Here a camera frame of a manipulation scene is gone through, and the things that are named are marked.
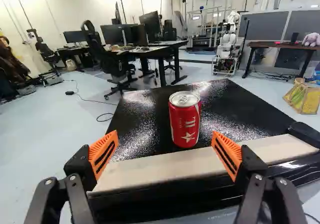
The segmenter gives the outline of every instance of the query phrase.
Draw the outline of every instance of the soda can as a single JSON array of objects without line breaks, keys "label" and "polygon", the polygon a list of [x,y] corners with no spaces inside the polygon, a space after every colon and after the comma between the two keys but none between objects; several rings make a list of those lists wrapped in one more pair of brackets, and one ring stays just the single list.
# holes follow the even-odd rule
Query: soda can
[{"label": "soda can", "polygon": [[199,139],[200,96],[192,91],[179,91],[169,97],[172,141],[179,147],[193,147]]}]

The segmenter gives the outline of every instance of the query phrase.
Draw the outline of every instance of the office chair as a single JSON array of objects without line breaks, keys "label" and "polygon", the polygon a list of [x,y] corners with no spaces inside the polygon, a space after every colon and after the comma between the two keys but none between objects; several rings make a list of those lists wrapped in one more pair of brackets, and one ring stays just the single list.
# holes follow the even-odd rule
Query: office chair
[{"label": "office chair", "polygon": [[55,73],[57,76],[61,74],[57,70],[56,64],[61,60],[57,52],[52,51],[47,44],[43,43],[42,37],[37,37],[36,39],[36,50],[40,52],[41,57],[44,61],[50,64],[51,70],[45,74]]},{"label": "office chair", "polygon": [[173,28],[172,20],[165,20],[163,28],[163,40],[164,41],[175,41],[177,40],[177,29]]},{"label": "office chair", "polygon": [[[177,30],[175,28],[172,27],[172,20],[165,20],[164,22],[164,28],[163,28],[163,40],[164,41],[175,41],[177,40]],[[164,67],[164,70],[167,69],[171,69],[171,70],[176,70],[176,68],[174,67],[174,65],[171,65],[171,61],[173,61],[173,58],[167,60],[168,61],[168,65],[166,65]]]},{"label": "office chair", "polygon": [[[106,94],[104,98],[106,100],[109,99],[109,96],[117,91],[122,95],[124,93],[123,90],[137,90],[136,88],[129,87],[130,83],[136,81],[137,78],[132,78],[136,67],[128,63],[127,52],[114,55],[114,53],[106,51],[102,46],[99,34],[96,33],[95,27],[90,20],[83,22],[81,30],[93,56],[99,61],[102,70],[107,74],[111,74],[112,79],[107,81],[117,85],[111,88],[111,92]],[[120,81],[126,77],[128,80],[121,83]]]}]

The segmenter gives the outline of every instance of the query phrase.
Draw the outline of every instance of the white star logo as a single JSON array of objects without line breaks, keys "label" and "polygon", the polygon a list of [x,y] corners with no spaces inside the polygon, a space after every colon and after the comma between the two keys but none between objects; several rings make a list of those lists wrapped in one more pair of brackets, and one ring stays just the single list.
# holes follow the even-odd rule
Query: white star logo
[{"label": "white star logo", "polygon": [[188,143],[190,140],[195,139],[194,137],[192,137],[194,134],[195,134],[195,132],[192,134],[189,134],[188,132],[186,132],[186,134],[185,134],[186,136],[182,136],[181,138],[185,139],[186,142]]}]

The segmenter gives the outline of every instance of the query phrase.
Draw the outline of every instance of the pink plush toy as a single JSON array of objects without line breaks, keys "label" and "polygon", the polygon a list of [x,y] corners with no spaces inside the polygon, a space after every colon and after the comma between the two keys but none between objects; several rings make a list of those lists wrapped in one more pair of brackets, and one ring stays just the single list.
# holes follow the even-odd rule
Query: pink plush toy
[{"label": "pink plush toy", "polygon": [[320,35],[318,33],[308,34],[302,41],[302,45],[310,47],[320,46]]}]

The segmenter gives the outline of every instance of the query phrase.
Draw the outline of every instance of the computer monitor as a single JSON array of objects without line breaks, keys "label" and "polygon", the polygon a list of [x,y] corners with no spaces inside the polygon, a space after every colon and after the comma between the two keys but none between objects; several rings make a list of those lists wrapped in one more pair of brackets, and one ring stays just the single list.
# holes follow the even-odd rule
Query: computer monitor
[{"label": "computer monitor", "polygon": [[123,45],[122,28],[119,25],[101,25],[101,31],[106,44]]},{"label": "computer monitor", "polygon": [[111,45],[123,45],[124,38],[122,35],[122,30],[125,33],[125,40],[127,43],[132,43],[132,35],[131,35],[131,26],[132,25],[101,25],[101,31],[103,34],[103,38],[106,44]]},{"label": "computer monitor", "polygon": [[86,37],[81,30],[79,31],[66,31],[64,32],[64,38],[67,43],[85,42]]},{"label": "computer monitor", "polygon": [[154,11],[139,17],[140,24],[144,24],[149,42],[160,41],[161,29],[158,11]]},{"label": "computer monitor", "polygon": [[138,46],[148,46],[145,25],[131,26],[132,43]]}]

